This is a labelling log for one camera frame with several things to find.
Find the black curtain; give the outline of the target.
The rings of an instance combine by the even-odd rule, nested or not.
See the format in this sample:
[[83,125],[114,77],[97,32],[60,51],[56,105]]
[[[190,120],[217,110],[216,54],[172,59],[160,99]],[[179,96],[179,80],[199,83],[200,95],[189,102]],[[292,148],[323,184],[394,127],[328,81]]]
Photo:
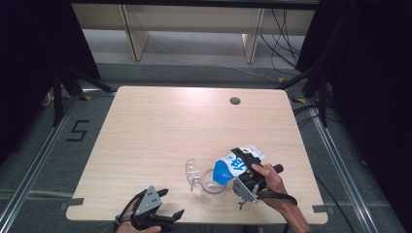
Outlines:
[[412,233],[412,0],[358,0],[326,74],[360,154]]
[[0,0],[0,166],[40,109],[60,64],[100,77],[72,0]]

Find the person's right hand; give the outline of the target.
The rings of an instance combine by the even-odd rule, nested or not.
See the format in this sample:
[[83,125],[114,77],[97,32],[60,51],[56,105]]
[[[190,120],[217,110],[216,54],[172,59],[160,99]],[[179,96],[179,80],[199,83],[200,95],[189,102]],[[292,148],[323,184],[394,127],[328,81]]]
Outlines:
[[[271,164],[252,165],[253,169],[264,176],[268,189],[263,190],[259,195],[268,195],[272,191],[287,194],[282,178],[278,175]],[[266,198],[263,202],[274,210],[281,212],[288,206],[288,200],[277,198]]]

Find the beige wooden desk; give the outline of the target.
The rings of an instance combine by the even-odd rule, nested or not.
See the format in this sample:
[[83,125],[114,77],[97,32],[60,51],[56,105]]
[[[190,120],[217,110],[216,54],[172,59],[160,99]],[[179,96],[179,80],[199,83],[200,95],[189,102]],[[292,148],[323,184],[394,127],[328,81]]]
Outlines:
[[307,34],[313,10],[74,3],[83,29],[122,30],[131,59],[139,61],[152,31],[234,33],[242,36],[246,62],[254,62],[260,34]]

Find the person's left hand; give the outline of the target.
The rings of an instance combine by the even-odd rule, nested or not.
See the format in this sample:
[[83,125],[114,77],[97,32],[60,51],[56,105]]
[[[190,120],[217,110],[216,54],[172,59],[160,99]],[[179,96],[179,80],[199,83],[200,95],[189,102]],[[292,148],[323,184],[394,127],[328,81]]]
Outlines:
[[137,230],[134,228],[134,226],[131,224],[129,220],[129,216],[131,215],[136,203],[137,203],[137,200],[134,200],[128,206],[128,208],[124,211],[124,214],[121,216],[121,219],[120,219],[120,225],[116,229],[116,233],[160,233],[161,231],[160,226],[152,226],[145,230]]

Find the aluminium floor rail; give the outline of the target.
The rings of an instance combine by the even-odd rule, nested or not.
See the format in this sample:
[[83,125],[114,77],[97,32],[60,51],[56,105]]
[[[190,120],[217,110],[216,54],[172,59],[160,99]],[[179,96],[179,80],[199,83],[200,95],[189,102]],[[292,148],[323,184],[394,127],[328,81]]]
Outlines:
[[51,128],[46,141],[42,144],[40,150],[37,152],[34,160],[30,164],[27,172],[24,174],[22,181],[17,189],[13,192],[13,195],[9,199],[7,205],[0,214],[0,233],[8,233],[9,229],[13,225],[18,212],[20,211],[29,190],[36,182],[41,170],[43,169],[49,155],[52,152],[54,145],[56,144],[58,137],[60,136],[63,127],[66,124],[72,109],[77,104],[77,97],[69,97],[63,110],[61,119]]
[[331,159],[333,167],[342,183],[342,186],[348,196],[352,208],[358,217],[360,225],[364,233],[378,233],[378,227],[371,215],[369,208],[367,207],[364,199],[361,196],[350,172],[341,157],[341,154],[332,140],[332,137],[328,129],[321,122],[320,112],[316,109],[309,111],[310,115],[314,118],[314,124],[321,136],[321,139],[326,147],[327,153]]

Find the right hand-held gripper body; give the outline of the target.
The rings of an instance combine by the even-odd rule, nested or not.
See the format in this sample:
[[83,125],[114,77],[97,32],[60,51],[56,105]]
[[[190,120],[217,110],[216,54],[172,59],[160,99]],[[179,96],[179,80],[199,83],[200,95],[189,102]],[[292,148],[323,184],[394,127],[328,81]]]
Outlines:
[[[260,160],[256,158],[255,163],[260,165]],[[244,202],[256,203],[257,193],[266,188],[266,181],[263,175],[258,173],[253,167],[235,177],[232,183],[232,191]]]

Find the white and blue milk pouch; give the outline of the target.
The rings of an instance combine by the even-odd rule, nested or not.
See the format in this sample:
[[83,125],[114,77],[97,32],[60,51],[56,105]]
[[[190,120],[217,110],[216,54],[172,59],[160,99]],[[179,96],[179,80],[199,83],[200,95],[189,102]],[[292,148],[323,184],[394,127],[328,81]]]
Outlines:
[[[265,155],[254,146],[240,147],[244,153],[250,153],[252,157],[263,160]],[[227,184],[230,180],[245,173],[248,170],[245,162],[234,152],[217,160],[213,170],[213,180],[220,185]]]

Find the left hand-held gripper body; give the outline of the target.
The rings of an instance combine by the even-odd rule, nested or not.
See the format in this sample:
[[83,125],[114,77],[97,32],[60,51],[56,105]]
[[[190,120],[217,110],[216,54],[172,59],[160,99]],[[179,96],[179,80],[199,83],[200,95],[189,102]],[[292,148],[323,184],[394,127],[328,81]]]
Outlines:
[[162,205],[161,197],[158,196],[155,188],[150,185],[140,195],[138,202],[132,211],[131,224],[137,230],[145,230],[152,226],[160,226],[162,223],[158,220],[156,211]]

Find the clear glass mug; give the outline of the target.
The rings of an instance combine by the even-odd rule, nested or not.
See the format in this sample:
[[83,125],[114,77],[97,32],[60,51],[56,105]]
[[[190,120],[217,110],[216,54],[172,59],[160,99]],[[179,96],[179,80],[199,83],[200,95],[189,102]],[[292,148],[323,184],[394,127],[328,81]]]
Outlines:
[[212,168],[200,172],[194,158],[186,162],[185,168],[190,190],[199,187],[202,197],[206,199],[217,199],[224,196],[226,185],[219,184],[214,180]]

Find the black metal stand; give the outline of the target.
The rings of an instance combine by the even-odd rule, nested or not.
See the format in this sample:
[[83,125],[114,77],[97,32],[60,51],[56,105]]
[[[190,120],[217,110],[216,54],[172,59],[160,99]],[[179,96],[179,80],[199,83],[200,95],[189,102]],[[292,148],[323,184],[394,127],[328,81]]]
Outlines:
[[325,69],[323,68],[322,65],[313,65],[311,68],[304,71],[300,75],[294,77],[290,81],[280,84],[278,86],[278,89],[286,90],[287,88],[303,80],[306,80],[306,84],[302,89],[302,94],[304,97],[314,97],[316,93],[319,94],[318,113],[320,114],[320,121],[323,124],[323,127],[327,127],[327,124],[326,124],[327,79],[325,75]]
[[104,84],[99,78],[90,76],[79,69],[68,65],[57,66],[52,78],[52,90],[54,97],[54,122],[57,124],[63,118],[63,104],[62,104],[62,87],[65,87],[70,96],[79,96],[83,93],[78,80],[84,80],[92,85],[98,87],[105,92],[116,92],[116,90]]

